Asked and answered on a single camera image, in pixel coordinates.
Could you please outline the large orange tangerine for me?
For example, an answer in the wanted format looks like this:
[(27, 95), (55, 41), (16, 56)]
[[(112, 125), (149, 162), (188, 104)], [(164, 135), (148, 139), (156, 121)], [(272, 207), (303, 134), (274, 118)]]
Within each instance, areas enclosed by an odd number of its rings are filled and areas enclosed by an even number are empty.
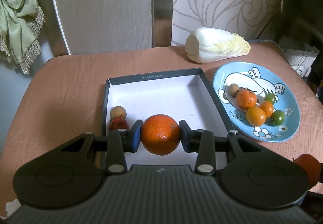
[(141, 127), (141, 142), (152, 154), (165, 156), (176, 150), (181, 141), (180, 127), (170, 116), (157, 114)]

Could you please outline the brown round longan fruit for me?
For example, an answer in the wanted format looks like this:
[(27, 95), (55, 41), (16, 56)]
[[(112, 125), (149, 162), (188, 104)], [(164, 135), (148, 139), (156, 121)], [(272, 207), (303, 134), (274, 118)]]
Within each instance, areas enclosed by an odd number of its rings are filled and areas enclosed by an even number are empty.
[(240, 91), (240, 87), (237, 84), (231, 84), (228, 87), (228, 93), (234, 98), (237, 96), (239, 91)]

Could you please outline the round green tomato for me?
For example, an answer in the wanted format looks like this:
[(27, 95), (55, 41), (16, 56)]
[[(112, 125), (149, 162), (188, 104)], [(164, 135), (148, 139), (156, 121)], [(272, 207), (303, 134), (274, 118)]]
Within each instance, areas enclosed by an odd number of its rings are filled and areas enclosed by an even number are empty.
[(264, 97), (264, 101), (270, 102), (272, 105), (276, 103), (275, 94), (268, 93)]

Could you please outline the small red apple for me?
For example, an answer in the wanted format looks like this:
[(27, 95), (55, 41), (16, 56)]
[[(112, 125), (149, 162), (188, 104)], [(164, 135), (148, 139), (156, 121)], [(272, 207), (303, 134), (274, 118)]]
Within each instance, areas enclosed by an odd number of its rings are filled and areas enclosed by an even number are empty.
[(111, 122), (109, 123), (109, 128), (108, 130), (110, 132), (117, 130), (117, 129), (125, 129), (128, 130), (129, 124), (127, 123), (127, 121), (124, 118), (115, 118), (113, 120), (111, 120)]

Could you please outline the small brown longan fruit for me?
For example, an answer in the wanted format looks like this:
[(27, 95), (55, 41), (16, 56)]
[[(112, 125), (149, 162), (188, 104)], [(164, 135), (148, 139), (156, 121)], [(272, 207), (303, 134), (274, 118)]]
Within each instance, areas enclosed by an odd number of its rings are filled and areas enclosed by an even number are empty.
[(110, 117), (112, 120), (114, 120), (116, 118), (125, 119), (126, 115), (127, 115), (126, 110), (122, 106), (113, 107), (110, 111)]

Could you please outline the shallow black-rimmed white box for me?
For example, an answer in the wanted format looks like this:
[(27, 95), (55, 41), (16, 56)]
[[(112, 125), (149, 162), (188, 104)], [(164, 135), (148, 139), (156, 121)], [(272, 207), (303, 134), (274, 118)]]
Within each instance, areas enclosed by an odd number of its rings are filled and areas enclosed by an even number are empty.
[(226, 137), (233, 129), (221, 100), (199, 68), (110, 78), (106, 81), (102, 110), (102, 134), (108, 134), (110, 111), (126, 110), (132, 126), (152, 115), (165, 114), (176, 122), (185, 120), (191, 129), (205, 129)]

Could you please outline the blue cartoon bear plate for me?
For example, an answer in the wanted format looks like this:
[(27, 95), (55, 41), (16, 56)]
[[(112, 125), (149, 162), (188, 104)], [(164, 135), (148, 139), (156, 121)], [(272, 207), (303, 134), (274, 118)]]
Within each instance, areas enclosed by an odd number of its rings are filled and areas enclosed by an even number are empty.
[(213, 87), (234, 126), (265, 142), (283, 142), (297, 132), (301, 114), (292, 91), (276, 74), (247, 62), (231, 62), (214, 75)]

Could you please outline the napa cabbage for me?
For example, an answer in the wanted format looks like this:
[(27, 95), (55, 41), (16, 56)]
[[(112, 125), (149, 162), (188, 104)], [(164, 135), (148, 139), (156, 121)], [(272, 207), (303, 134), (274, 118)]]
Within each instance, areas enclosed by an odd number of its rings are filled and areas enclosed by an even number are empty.
[(250, 50), (250, 44), (242, 36), (209, 27), (201, 27), (191, 32), (185, 43), (187, 56), (199, 64), (244, 56)]

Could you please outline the grey upholstered chair back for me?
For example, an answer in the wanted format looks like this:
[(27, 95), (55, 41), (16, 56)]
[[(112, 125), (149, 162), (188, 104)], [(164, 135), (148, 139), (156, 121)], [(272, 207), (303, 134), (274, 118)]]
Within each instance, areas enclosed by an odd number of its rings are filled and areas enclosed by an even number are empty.
[(55, 56), (171, 44), (172, 0), (38, 0)]

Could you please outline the green fringed curtain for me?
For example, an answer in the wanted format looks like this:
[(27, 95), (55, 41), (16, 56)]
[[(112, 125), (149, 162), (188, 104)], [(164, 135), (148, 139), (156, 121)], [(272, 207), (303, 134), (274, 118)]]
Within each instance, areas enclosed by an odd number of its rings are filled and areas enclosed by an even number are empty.
[(44, 23), (37, 0), (1, 0), (1, 60), (28, 75), (42, 52), (38, 38)]

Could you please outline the black television screen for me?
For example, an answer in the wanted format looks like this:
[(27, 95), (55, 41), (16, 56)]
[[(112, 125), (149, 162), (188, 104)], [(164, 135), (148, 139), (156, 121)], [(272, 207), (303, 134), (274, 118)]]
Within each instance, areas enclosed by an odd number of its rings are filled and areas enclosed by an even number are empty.
[(282, 0), (274, 41), (302, 77), (322, 52), (322, 0)]

